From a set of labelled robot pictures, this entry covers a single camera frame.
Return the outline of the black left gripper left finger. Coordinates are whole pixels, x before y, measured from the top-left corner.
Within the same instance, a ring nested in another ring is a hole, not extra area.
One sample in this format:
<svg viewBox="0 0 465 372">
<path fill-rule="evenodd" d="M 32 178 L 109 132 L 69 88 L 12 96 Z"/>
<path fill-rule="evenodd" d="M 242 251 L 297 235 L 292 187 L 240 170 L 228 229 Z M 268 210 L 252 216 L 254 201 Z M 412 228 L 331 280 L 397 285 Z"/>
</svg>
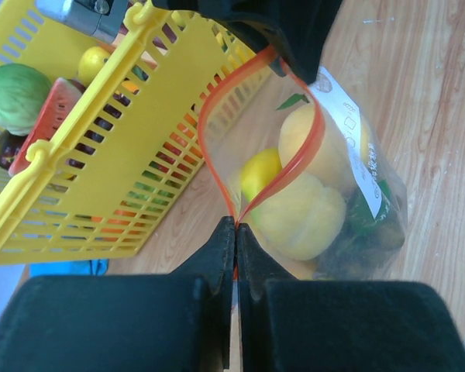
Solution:
<svg viewBox="0 0 465 372">
<path fill-rule="evenodd" d="M 0 371 L 229 368 L 234 221 L 168 274 L 29 279 L 0 318 Z"/>
</svg>

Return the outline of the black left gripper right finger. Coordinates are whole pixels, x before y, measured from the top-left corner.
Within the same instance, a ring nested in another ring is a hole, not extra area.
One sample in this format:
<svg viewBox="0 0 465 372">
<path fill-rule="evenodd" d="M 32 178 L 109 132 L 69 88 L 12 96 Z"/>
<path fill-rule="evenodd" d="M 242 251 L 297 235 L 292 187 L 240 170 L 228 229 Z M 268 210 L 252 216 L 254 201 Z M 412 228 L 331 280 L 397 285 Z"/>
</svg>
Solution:
<svg viewBox="0 0 465 372">
<path fill-rule="evenodd" d="M 236 233 L 244 371 L 465 371 L 445 302 L 414 281 L 301 281 Z"/>
</svg>

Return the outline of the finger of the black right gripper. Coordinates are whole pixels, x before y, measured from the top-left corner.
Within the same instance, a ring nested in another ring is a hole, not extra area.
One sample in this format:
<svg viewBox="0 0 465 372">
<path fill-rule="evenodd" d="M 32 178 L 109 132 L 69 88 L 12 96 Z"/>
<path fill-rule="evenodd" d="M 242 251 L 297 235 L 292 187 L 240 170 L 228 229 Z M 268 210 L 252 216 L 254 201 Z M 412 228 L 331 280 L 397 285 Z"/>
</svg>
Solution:
<svg viewBox="0 0 465 372">
<path fill-rule="evenodd" d="M 160 0 L 169 11 L 193 11 L 228 29 L 258 53 L 272 46 L 296 77 L 317 78 L 322 50 L 342 5 L 334 0 Z"/>
</svg>

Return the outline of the yellow peach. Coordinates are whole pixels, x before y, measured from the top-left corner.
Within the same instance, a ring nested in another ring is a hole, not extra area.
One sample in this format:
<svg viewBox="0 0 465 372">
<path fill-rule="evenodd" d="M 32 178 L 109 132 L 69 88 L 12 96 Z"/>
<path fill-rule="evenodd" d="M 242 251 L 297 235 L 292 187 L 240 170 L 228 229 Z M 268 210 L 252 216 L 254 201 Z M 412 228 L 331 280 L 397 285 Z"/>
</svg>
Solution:
<svg viewBox="0 0 465 372">
<path fill-rule="evenodd" d="M 299 261 L 327 250 L 345 216 L 344 197 L 306 172 L 253 210 L 255 223 L 274 248 Z"/>
</svg>

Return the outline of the clear zip top bag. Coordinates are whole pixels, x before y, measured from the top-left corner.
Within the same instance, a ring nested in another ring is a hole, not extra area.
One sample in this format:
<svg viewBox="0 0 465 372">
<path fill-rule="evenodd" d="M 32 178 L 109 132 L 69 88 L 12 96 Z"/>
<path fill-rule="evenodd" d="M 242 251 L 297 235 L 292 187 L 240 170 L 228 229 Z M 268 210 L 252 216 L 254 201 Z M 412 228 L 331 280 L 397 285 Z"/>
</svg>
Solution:
<svg viewBox="0 0 465 372">
<path fill-rule="evenodd" d="M 345 199 L 346 211 L 352 194 L 361 191 L 373 217 L 381 206 L 378 182 L 385 180 L 400 199 L 406 230 L 402 180 L 383 155 L 359 106 L 324 67 L 318 69 L 313 84 L 306 84 L 273 49 L 263 50 L 221 81 L 206 99 L 198 139 L 229 214 L 237 224 L 248 225 L 260 247 L 296 278 L 329 280 L 314 277 L 318 256 L 299 261 L 277 251 L 259 230 L 253 210 L 304 172 L 336 189 Z M 240 171 L 251 157 L 271 147 L 278 150 L 282 170 L 254 200 L 247 201 Z M 399 251 L 368 280 L 388 278 Z"/>
</svg>

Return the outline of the brown longan bunch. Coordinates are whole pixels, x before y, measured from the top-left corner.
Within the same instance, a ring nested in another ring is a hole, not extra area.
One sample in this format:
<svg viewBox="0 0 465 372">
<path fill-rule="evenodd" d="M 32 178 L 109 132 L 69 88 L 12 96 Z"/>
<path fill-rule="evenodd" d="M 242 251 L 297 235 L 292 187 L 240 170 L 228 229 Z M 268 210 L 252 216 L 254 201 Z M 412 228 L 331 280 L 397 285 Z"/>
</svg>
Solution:
<svg viewBox="0 0 465 372">
<path fill-rule="evenodd" d="M 378 182 L 381 206 L 375 217 L 359 190 L 348 203 L 340 234 L 316 258 L 314 277 L 330 280 L 368 280 L 390 263 L 405 241 L 400 199 L 385 180 Z"/>
</svg>

